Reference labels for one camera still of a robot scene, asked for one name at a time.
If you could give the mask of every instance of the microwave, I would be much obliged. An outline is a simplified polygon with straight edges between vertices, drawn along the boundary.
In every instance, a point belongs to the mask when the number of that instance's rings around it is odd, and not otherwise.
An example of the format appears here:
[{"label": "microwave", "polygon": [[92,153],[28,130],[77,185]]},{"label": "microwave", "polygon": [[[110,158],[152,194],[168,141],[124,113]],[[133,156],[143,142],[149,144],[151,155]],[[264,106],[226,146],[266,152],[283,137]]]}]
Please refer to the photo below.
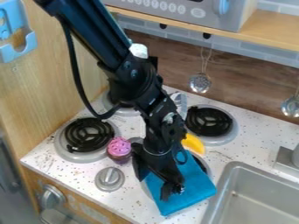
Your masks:
[{"label": "microwave", "polygon": [[105,5],[189,24],[238,32],[257,0],[102,0]]}]

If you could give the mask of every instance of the faucet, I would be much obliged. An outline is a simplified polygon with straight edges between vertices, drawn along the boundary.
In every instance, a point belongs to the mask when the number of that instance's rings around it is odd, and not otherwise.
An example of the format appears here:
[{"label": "faucet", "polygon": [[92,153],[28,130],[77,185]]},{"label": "faucet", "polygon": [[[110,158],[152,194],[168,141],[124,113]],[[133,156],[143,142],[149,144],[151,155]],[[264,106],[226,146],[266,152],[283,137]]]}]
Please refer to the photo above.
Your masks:
[{"label": "faucet", "polygon": [[277,153],[274,168],[299,178],[299,144],[294,150],[281,147]]}]

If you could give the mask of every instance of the black cable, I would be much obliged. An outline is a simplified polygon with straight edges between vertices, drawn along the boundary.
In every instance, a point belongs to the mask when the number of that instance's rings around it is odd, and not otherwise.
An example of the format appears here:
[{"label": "black cable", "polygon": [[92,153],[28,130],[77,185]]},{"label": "black cable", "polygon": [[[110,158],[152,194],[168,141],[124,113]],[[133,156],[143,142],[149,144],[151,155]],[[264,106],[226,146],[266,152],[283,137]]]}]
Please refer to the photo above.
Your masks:
[{"label": "black cable", "polygon": [[119,109],[121,107],[121,104],[120,103],[115,104],[115,106],[113,108],[111,108],[108,112],[106,112],[102,115],[98,114],[94,110],[94,108],[90,104],[89,100],[87,99],[87,96],[85,94],[85,91],[84,91],[84,88],[82,85],[82,81],[80,78],[80,71],[78,68],[78,61],[77,61],[77,57],[76,57],[75,48],[73,45],[73,39],[72,39],[71,32],[63,21],[60,20],[60,24],[61,24],[62,29],[66,36],[66,42],[67,42],[68,52],[69,52],[72,71],[73,71],[73,80],[75,82],[75,85],[76,85],[76,88],[80,95],[81,100],[84,102],[84,105],[87,107],[87,109],[90,111],[90,113],[92,113],[93,116],[95,116],[96,118],[98,118],[100,120],[108,119],[116,112],[117,109]]}]

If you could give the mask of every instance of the blue sponge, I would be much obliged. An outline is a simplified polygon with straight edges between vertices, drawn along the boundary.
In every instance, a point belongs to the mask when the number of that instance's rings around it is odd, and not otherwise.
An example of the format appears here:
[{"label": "blue sponge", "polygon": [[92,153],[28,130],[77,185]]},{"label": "blue sponge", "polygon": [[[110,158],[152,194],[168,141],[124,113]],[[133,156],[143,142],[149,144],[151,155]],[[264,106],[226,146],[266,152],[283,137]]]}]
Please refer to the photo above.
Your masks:
[{"label": "blue sponge", "polygon": [[181,195],[172,194],[168,201],[161,201],[160,193],[163,181],[152,172],[145,178],[161,215],[166,216],[175,213],[216,194],[217,190],[213,182],[201,170],[191,153],[187,151],[187,154],[187,163],[177,166],[184,176],[184,192]]}]

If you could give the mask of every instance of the pink toy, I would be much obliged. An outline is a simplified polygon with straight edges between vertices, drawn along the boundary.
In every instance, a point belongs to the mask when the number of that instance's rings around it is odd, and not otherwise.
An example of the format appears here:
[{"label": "pink toy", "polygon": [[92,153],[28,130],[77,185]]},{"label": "pink toy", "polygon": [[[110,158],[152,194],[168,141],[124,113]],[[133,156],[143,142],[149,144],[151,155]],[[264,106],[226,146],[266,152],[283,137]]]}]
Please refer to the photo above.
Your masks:
[{"label": "pink toy", "polygon": [[107,153],[115,162],[127,162],[131,155],[131,143],[123,137],[115,137],[109,143]]}]

